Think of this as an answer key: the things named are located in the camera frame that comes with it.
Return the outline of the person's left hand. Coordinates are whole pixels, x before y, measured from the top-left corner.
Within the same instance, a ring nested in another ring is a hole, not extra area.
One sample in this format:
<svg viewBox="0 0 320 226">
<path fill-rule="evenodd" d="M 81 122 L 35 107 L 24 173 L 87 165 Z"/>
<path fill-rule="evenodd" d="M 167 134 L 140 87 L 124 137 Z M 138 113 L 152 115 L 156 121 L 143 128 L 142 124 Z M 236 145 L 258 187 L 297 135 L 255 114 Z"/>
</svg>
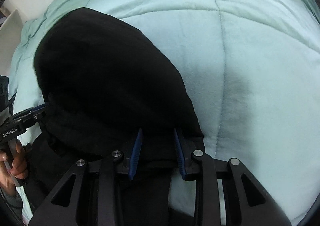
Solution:
<svg viewBox="0 0 320 226">
<path fill-rule="evenodd" d="M 19 140 L 16 143 L 16 154 L 11 169 L 7 169 L 5 166 L 4 162 L 7 160 L 8 155 L 1 151 L 1 189 L 9 196 L 16 197 L 16 185 L 13 178 L 25 179 L 28 174 L 25 150 Z"/>
</svg>

